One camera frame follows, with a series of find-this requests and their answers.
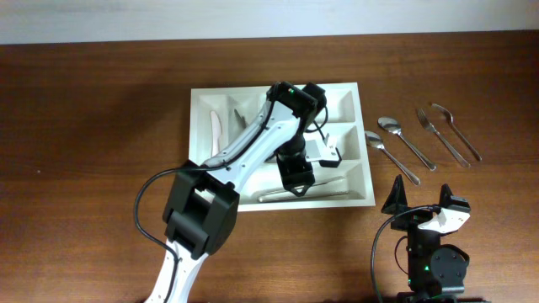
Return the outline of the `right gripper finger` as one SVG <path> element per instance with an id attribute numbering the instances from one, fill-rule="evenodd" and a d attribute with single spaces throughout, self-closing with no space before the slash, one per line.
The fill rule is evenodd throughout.
<path id="1" fill-rule="evenodd" d="M 444 183 L 440 189 L 440 200 L 439 205 L 452 205 L 452 192 L 447 183 Z"/>
<path id="2" fill-rule="evenodd" d="M 399 174 L 394 179 L 391 192 L 388 195 L 384 205 L 382 206 L 381 213 L 400 214 L 407 209 L 408 201 L 404 188 L 403 177 L 401 174 Z"/>

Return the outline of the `metal chopstick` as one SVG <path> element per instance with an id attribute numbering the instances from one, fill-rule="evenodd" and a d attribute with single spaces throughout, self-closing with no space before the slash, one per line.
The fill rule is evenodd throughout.
<path id="1" fill-rule="evenodd" d="M 308 188 L 317 187 L 317 186 L 326 185 L 328 183 L 335 183 L 335 182 L 345 180 L 345 179 L 346 179 L 346 177 L 344 177 L 344 176 L 337 176 L 337 177 L 328 178 L 328 179 L 325 179 L 325 180 L 322 180 L 322 181 L 319 181 L 319 182 L 315 182 L 315 183 L 313 183 L 311 185 L 298 185 L 298 186 L 296 186 L 296 187 L 294 187 L 292 189 L 297 191 L 298 189 L 304 189 L 306 186 Z M 277 194 L 282 194 L 282 193 L 287 193 L 287 192 L 290 192 L 290 191 L 286 190 L 286 189 L 280 189 L 280 190 L 275 191 L 275 193 L 277 193 Z"/>
<path id="2" fill-rule="evenodd" d="M 257 197 L 254 202 L 257 204 L 263 203 L 275 203 L 281 201 L 304 201 L 304 200 L 317 200 L 321 198 L 348 195 L 349 190 L 343 191 L 334 191 L 334 192 L 320 192 L 320 193 L 307 193 L 303 196 L 295 196 L 290 192 L 285 193 L 275 193 L 275 194 L 265 194 Z"/>

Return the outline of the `metal tablespoon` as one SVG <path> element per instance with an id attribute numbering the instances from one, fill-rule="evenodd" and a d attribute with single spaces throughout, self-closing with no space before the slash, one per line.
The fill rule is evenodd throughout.
<path id="1" fill-rule="evenodd" d="M 405 167 L 397 158 L 395 158 L 385 147 L 383 139 L 375 132 L 365 130 L 364 131 L 366 144 L 370 147 L 376 148 L 382 151 L 395 165 L 404 173 L 411 183 L 416 186 L 421 184 L 419 177 L 412 173 L 407 167 Z"/>

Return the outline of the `small metal teaspoon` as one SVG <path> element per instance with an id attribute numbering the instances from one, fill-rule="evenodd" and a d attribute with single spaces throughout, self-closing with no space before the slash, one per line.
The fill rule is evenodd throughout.
<path id="1" fill-rule="evenodd" d="M 239 127 L 244 130 L 247 127 L 245 117 L 240 115 L 236 109 L 234 109 L 234 114 L 235 114 Z"/>

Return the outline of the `metal tablespoon farther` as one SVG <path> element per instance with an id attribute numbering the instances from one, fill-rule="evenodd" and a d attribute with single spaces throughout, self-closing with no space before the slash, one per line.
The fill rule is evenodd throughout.
<path id="1" fill-rule="evenodd" d="M 437 169 L 437 166 L 418 147 L 416 147 L 403 135 L 402 126 L 397 120 L 391 117 L 382 116 L 377 120 L 377 124 L 387 132 L 398 136 L 430 171 Z"/>

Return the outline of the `pink plastic knife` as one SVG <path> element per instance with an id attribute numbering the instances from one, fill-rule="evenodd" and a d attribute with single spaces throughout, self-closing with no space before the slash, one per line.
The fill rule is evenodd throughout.
<path id="1" fill-rule="evenodd" d="M 211 117 L 211 155 L 214 157 L 220 151 L 221 121 L 216 111 L 210 112 Z"/>

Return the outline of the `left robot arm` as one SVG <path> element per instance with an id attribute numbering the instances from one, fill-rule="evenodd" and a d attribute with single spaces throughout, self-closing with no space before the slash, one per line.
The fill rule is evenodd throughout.
<path id="1" fill-rule="evenodd" d="M 325 109 L 325 91 L 314 83 L 297 88 L 278 82 L 243 133 L 198 165 L 190 160 L 150 177 L 144 189 L 174 176 L 163 210 L 165 241 L 142 235 L 165 250 L 150 302 L 185 302 L 202 263 L 217 252 L 236 224 L 243 186 L 264 162 L 275 157 L 283 188 L 302 197 L 314 184 L 304 134 Z"/>

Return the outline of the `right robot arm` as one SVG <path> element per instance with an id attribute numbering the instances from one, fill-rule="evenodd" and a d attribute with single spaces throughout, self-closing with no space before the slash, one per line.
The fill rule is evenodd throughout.
<path id="1" fill-rule="evenodd" d="M 455 196 L 447 184 L 441 186 L 439 203 L 408 206 L 403 178 L 395 177 L 382 206 L 391 216 L 388 225 L 405 233 L 409 292 L 397 294 L 397 302 L 455 302 L 465 290 L 464 279 L 470 257 L 459 247 L 443 244 L 441 238 L 458 231 L 470 218 L 471 206 Z"/>

